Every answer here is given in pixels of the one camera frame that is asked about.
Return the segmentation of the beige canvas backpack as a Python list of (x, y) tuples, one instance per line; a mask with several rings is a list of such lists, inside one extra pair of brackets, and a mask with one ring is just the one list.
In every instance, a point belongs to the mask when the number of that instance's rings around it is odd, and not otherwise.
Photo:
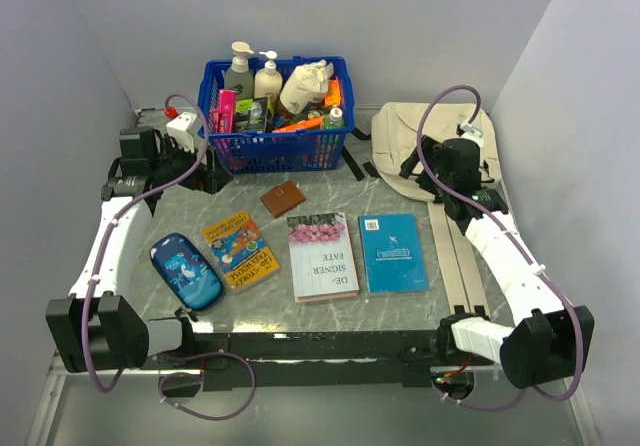
[[(435, 248), (452, 313), (487, 316), (489, 307), (472, 246), (455, 222), (445, 214), (443, 201), (429, 177), (418, 183), (423, 166), (410, 168), (401, 177), (401, 164), (414, 155), (419, 122), (427, 106), (422, 103), (389, 102), (371, 120), (373, 163), (382, 179), (396, 192), (427, 204)], [(479, 147), (481, 184), (497, 188), (502, 180), (495, 131), (487, 113), (472, 104), (438, 104), (423, 129), (424, 156), (434, 174), (449, 165), (440, 152), (451, 139), (469, 139)]]

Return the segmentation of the brown leather wallet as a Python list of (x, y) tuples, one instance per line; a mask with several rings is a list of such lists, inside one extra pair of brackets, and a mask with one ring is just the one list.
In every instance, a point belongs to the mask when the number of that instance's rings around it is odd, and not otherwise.
[(281, 217), (306, 201), (304, 193), (292, 180), (273, 187), (260, 199), (274, 218)]

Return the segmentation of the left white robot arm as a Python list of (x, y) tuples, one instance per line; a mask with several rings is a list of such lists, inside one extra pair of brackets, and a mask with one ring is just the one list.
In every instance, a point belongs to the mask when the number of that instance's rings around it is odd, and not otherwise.
[(49, 302), (46, 322), (70, 373), (140, 368), (162, 353), (177, 368), (198, 353), (184, 317), (145, 320), (130, 304), (131, 276), (162, 185), (214, 194), (231, 179), (197, 126), (171, 121), (164, 133), (124, 129), (121, 154), (101, 188), (100, 224), (68, 295)]

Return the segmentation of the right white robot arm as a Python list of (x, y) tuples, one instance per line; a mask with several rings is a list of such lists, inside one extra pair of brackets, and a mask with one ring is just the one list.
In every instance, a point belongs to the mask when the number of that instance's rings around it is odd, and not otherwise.
[(467, 138), (438, 143), (420, 139), (400, 168), (403, 179), (444, 207), (452, 222), (480, 254), (501, 288), (513, 327), (491, 322), (483, 313), (456, 313), (441, 321), (436, 350), (448, 364), (469, 354), (500, 365), (518, 389), (572, 378), (586, 365), (595, 319), (574, 306), (550, 283), (545, 268), (524, 244), (501, 195), (482, 184), (480, 148)]

